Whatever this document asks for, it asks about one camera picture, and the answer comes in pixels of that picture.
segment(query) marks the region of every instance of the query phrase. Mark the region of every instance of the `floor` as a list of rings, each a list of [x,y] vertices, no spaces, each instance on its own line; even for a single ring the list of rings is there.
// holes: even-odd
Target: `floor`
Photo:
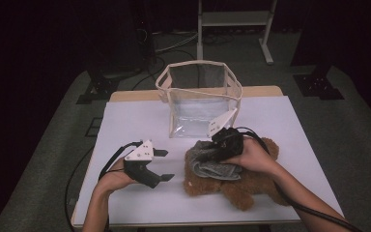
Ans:
[[[297,112],[345,218],[361,230],[371,231],[370,108],[352,80],[336,67],[330,69],[327,78],[344,100],[321,101],[317,97],[304,97],[293,75],[310,73],[314,67],[290,66],[300,33],[270,34],[272,66],[266,64],[262,55],[258,45],[260,37],[261,33],[217,37],[218,41],[227,43],[206,44],[204,58],[226,63],[243,86],[277,85],[281,88]],[[184,35],[155,35],[157,48],[184,39]],[[149,71],[157,77],[167,64],[191,60],[195,56],[195,44],[187,44],[159,54]],[[143,72],[124,79],[118,90],[155,89],[155,81],[148,75]],[[90,77],[83,72],[63,98],[2,212],[0,231],[70,231],[66,212],[69,216],[72,213],[90,159],[90,148],[96,142],[96,137],[90,135],[96,132],[87,132],[94,119],[102,117],[106,103],[106,100],[98,100],[76,104],[89,84]],[[136,230],[123,228],[118,231]],[[201,230],[259,231],[254,225],[146,228],[147,232]],[[306,228],[301,223],[286,223],[272,225],[271,231],[306,231]]]

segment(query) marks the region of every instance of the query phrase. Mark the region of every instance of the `brown stuffed animal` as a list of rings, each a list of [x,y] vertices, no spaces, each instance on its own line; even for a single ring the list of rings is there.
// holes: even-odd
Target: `brown stuffed animal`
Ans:
[[[279,147],[269,138],[262,138],[270,151],[271,157],[278,158]],[[267,175],[246,169],[240,173],[241,178],[236,181],[222,181],[214,178],[203,178],[194,174],[189,167],[189,151],[185,153],[185,192],[190,196],[221,191],[225,197],[238,209],[246,211],[254,205],[253,194],[265,193],[273,202],[279,205],[288,205],[280,196],[273,180]]]

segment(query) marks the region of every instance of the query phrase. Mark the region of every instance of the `white metal stand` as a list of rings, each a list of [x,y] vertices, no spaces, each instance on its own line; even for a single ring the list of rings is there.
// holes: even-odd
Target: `white metal stand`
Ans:
[[[204,13],[202,9],[202,0],[198,0],[197,59],[203,60],[203,27],[265,25],[264,38],[259,39],[259,43],[267,64],[272,65],[273,60],[270,51],[268,50],[267,42],[271,30],[276,2],[277,0],[272,0],[271,9],[269,11]]]

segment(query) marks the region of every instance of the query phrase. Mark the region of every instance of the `white tabletop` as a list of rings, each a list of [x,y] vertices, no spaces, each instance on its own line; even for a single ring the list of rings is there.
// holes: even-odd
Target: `white tabletop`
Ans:
[[[109,102],[104,111],[96,148],[72,217],[81,226],[90,196],[101,169],[121,147],[133,141],[152,139],[155,148],[167,150],[148,168],[157,175],[175,174],[156,188],[130,185],[114,192],[109,201],[111,225],[202,225],[273,223],[300,220],[292,207],[277,205],[267,195],[254,195],[255,205],[242,212],[220,193],[189,197],[183,189],[184,156],[197,140],[169,138],[169,106],[161,101]],[[288,97],[243,98],[234,127],[248,127],[259,136],[275,141],[280,148],[278,162],[307,188],[342,214],[328,180],[300,125]]]

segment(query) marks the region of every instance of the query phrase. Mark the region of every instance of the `forearm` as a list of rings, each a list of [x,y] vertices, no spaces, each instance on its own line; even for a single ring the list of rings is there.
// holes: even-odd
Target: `forearm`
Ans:
[[[83,224],[83,232],[104,231],[108,217],[108,200],[111,192],[95,188]]]
[[[277,164],[270,174],[282,191],[293,201],[315,211],[345,220],[330,205],[307,189],[281,165]],[[298,209],[296,211],[309,231],[349,231],[323,218],[312,216]]]

